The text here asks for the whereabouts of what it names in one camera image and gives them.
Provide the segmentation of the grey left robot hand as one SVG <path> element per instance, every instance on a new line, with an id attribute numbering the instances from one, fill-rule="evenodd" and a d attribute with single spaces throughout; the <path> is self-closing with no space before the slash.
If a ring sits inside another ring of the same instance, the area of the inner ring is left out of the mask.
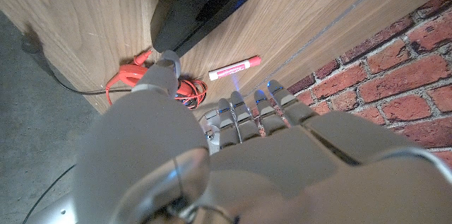
<path id="1" fill-rule="evenodd" d="M 263 131 L 238 92 L 219 101 L 211 153 L 175 99 L 179 74 L 166 51 L 81 140 L 78 223 L 451 222 L 443 161 L 353 114 L 317 114 L 277 81 L 255 94 Z"/>

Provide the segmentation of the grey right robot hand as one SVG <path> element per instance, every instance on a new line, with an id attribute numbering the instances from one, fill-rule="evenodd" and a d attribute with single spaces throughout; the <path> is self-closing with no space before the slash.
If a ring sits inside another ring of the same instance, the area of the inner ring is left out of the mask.
<path id="1" fill-rule="evenodd" d="M 206 112 L 198 121 L 208 143 L 209 153 L 212 155 L 220 150 L 220 118 L 217 110 Z"/>

